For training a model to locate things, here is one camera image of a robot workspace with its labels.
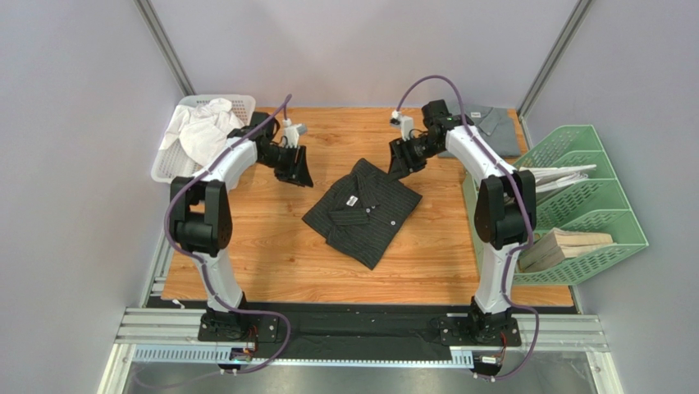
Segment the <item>dark pinstriped long sleeve shirt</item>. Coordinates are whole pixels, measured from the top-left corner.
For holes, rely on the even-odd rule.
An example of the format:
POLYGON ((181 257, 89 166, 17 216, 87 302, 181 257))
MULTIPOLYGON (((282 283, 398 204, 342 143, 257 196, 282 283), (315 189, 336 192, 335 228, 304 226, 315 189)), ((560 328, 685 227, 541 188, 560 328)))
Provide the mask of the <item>dark pinstriped long sleeve shirt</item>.
POLYGON ((373 270, 422 199, 361 158, 302 220, 334 250, 373 270))

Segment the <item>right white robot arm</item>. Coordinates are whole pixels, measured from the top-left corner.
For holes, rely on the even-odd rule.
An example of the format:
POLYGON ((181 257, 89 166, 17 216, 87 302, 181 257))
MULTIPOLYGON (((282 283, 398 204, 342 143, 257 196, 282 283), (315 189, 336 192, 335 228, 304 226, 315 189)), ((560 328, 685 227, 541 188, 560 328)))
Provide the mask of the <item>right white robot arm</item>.
POLYGON ((464 114, 453 115, 445 101, 422 108, 426 131, 415 135, 414 120, 395 110, 390 124, 401 136, 390 143, 391 176, 401 179, 423 170, 427 160, 442 152, 453 154, 478 182, 472 224, 482 242, 480 282, 471 310, 459 322, 477 344, 499 341, 514 329, 510 298, 514 265, 533 241, 536 222, 536 180, 530 171, 508 164, 480 136, 464 114))

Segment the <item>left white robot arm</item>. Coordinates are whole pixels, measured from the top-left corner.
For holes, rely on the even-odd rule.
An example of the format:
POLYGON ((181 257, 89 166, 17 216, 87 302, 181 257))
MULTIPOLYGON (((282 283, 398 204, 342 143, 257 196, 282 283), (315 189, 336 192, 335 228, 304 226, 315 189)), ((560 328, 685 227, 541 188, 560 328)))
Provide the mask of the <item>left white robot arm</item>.
POLYGON ((311 187, 307 149, 299 139, 308 128, 289 118, 276 120, 254 112, 247 126, 226 135, 222 151, 193 176, 171 181, 171 202, 166 211, 168 240, 192 258, 207 294, 201 318, 201 341, 252 341, 259 312, 247 301, 233 273, 229 252, 233 222, 228 194, 241 175, 255 164, 274 171, 278 181, 311 187))

